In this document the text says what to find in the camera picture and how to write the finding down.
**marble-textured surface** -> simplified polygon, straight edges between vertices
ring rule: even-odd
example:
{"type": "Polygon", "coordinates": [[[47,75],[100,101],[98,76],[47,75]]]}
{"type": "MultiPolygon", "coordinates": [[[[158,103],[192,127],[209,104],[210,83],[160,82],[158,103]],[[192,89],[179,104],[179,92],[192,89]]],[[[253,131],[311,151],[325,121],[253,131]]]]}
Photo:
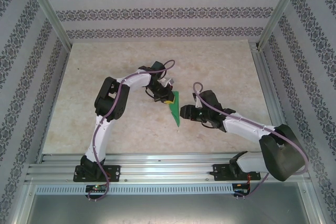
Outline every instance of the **marble-textured surface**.
{"type": "MultiPolygon", "coordinates": [[[[107,76],[124,77],[156,60],[175,59],[167,73],[180,92],[180,106],[194,104],[192,85],[212,89],[224,108],[269,124],[264,96],[246,40],[115,42],[74,44],[48,131],[44,153],[84,153],[96,115],[93,103],[107,76]]],[[[177,127],[168,105],[144,89],[130,93],[124,115],[114,125],[107,153],[214,153],[257,151],[237,135],[207,129],[181,118],[177,127]]]]}

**work surface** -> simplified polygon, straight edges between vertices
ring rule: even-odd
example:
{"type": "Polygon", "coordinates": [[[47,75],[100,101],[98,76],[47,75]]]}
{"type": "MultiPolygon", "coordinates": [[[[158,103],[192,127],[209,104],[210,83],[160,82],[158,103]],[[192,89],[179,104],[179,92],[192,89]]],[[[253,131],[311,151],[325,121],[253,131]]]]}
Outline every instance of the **work surface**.
{"type": "MultiPolygon", "coordinates": [[[[192,85],[213,90],[224,108],[270,124],[248,42],[116,42],[74,44],[56,102],[43,153],[84,153],[96,115],[94,101],[104,79],[121,78],[140,66],[175,59],[167,73],[180,93],[180,106],[194,104],[192,85]]],[[[131,92],[116,122],[107,153],[213,153],[258,151],[259,144],[207,129],[181,118],[177,127],[169,106],[154,102],[145,88],[131,92]]]]}

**green object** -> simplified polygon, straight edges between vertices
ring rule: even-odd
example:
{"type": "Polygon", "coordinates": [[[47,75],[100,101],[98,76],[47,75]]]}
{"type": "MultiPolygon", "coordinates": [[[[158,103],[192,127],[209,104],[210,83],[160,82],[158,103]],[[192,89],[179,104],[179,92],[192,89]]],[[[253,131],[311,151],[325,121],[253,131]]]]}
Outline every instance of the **green object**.
{"type": "Polygon", "coordinates": [[[177,127],[180,127],[180,103],[179,103],[179,93],[178,91],[173,91],[175,99],[174,103],[169,104],[170,111],[173,114],[177,127]]]}

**robotic arm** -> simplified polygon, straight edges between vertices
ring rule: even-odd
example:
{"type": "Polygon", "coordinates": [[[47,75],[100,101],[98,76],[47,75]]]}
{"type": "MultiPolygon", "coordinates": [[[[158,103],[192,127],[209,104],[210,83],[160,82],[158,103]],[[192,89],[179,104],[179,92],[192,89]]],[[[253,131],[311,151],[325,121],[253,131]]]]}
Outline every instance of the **robotic arm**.
{"type": "Polygon", "coordinates": [[[203,126],[206,126],[204,123],[209,122],[214,129],[237,134],[255,143],[259,142],[261,153],[241,152],[230,160],[229,172],[234,177],[238,178],[241,174],[250,172],[267,172],[277,180],[285,181],[305,164],[302,155],[292,145],[264,130],[268,128],[279,133],[294,142],[304,152],[293,131],[287,125],[282,124],[278,127],[262,125],[259,128],[242,120],[244,117],[236,111],[223,109],[212,90],[201,92],[199,96],[209,105],[235,116],[234,118],[203,106],[203,102],[196,94],[193,95],[196,105],[183,106],[180,111],[182,118],[201,122],[203,126]]]}
{"type": "Polygon", "coordinates": [[[153,93],[153,96],[149,96],[152,97],[155,102],[161,101],[166,104],[174,102],[175,97],[172,92],[172,84],[174,82],[172,79],[165,79],[164,76],[162,76],[164,71],[161,70],[164,69],[164,64],[156,61],[152,67],[140,67],[134,74],[131,74],[126,78],[114,79],[112,77],[107,77],[105,79],[94,102],[97,115],[94,132],[96,132],[98,125],[100,125],[100,128],[96,133],[95,145],[93,145],[94,137],[92,137],[88,150],[81,158],[80,166],[76,167],[74,181],[93,182],[99,181],[100,179],[104,180],[94,152],[96,153],[100,164],[103,165],[107,142],[111,136],[113,125],[116,120],[123,115],[130,91],[137,90],[140,87],[146,87],[146,90],[149,89],[153,93]],[[116,101],[116,97],[113,98],[113,96],[115,96],[118,89],[120,89],[119,98],[116,101]],[[110,115],[106,116],[115,102],[116,105],[114,110],[110,115]]]}

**enclosure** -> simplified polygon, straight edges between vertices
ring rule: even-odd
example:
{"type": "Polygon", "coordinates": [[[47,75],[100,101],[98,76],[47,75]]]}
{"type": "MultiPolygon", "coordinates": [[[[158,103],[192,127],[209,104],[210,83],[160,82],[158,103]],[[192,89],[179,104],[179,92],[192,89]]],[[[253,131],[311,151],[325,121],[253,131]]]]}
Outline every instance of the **enclosure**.
{"type": "Polygon", "coordinates": [[[335,17],[336,0],[0,0],[0,223],[336,223],[335,17]],[[73,178],[105,78],[170,59],[179,108],[199,81],[223,108],[286,124],[308,172],[261,172],[233,197],[259,180],[219,181],[216,164],[259,143],[178,126],[141,88],[108,135],[118,181],[89,202],[95,183],[73,178]]]}

